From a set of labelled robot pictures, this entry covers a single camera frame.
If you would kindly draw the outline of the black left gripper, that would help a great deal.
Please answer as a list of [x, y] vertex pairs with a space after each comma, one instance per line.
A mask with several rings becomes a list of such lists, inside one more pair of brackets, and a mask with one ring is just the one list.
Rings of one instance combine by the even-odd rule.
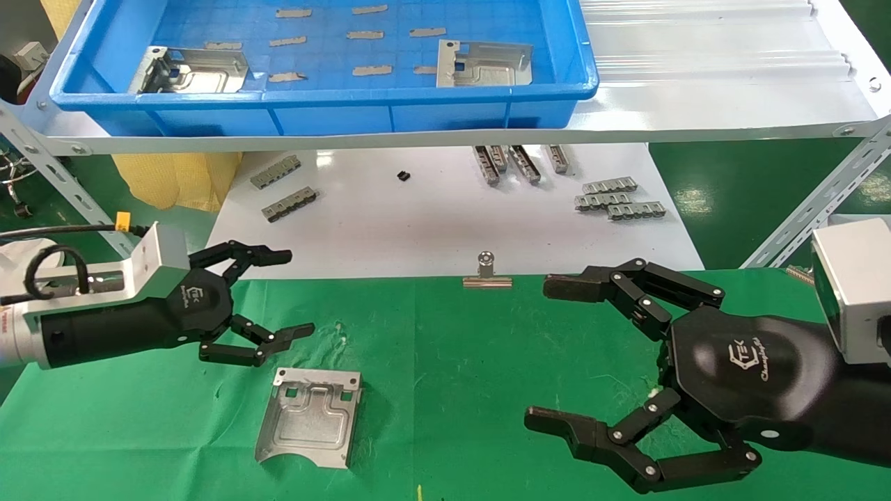
[[[261, 367], [270, 356], [289, 350], [295, 340], [310, 337], [315, 324], [299, 324], [271, 332], [247, 317], [233, 314], [231, 287], [249, 267], [271, 267], [292, 261], [292, 251], [271, 250], [238, 241], [225, 241], [190, 253], [191, 269], [209, 269], [232, 260], [222, 276], [191, 271], [164, 299], [168, 332], [165, 347], [200, 342], [198, 359], [204, 363]], [[248, 340], [249, 346], [219, 344], [226, 331]]]

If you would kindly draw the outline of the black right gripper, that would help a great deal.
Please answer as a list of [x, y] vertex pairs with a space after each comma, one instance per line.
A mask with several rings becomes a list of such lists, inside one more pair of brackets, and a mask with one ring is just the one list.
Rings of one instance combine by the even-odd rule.
[[[649, 339], [668, 339], [664, 374], [674, 390], [659, 391], [616, 425], [538, 406], [524, 415], [528, 430], [563, 438], [574, 459], [607, 466], [635, 492], [741, 481], [762, 463], [743, 440], [782, 451], [837, 450], [830, 398], [842, 358], [824, 324], [725, 313], [717, 310], [722, 289], [639, 257], [613, 269], [547, 275], [544, 295], [608, 302]], [[658, 299], [692, 312], [671, 325]], [[674, 411], [719, 450], [670, 459], [644, 454], [638, 442]]]

